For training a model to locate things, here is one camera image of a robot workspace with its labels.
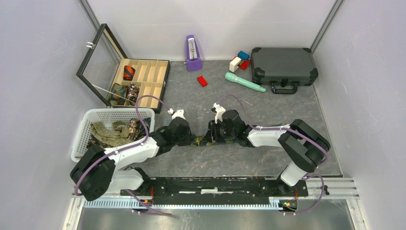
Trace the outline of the navy yellow floral tie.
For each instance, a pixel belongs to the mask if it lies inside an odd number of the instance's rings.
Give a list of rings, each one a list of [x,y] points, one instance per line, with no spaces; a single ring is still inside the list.
[[[217,146],[217,145],[225,145],[225,144],[233,144],[237,143],[236,139],[226,139],[220,142],[210,142],[203,139],[203,136],[196,136],[195,139],[192,141],[191,146],[195,147],[205,147],[205,146]]]

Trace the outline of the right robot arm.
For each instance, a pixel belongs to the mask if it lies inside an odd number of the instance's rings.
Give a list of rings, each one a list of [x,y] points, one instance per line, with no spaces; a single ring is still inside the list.
[[[253,126],[245,123],[236,110],[227,110],[220,119],[208,123],[208,131],[202,139],[206,143],[237,142],[242,147],[280,147],[291,162],[279,175],[277,191],[290,195],[296,184],[327,159],[331,148],[329,141],[305,121],[296,119],[280,126]]]

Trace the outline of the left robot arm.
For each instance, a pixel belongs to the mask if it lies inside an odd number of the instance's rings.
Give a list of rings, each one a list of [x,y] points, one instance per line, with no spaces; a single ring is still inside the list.
[[[125,167],[167,153],[174,146],[189,146],[193,139],[189,123],[176,117],[168,126],[136,142],[106,149],[93,145],[70,172],[75,194],[87,201],[124,189],[145,195],[150,190],[150,181],[141,170],[125,170]]]

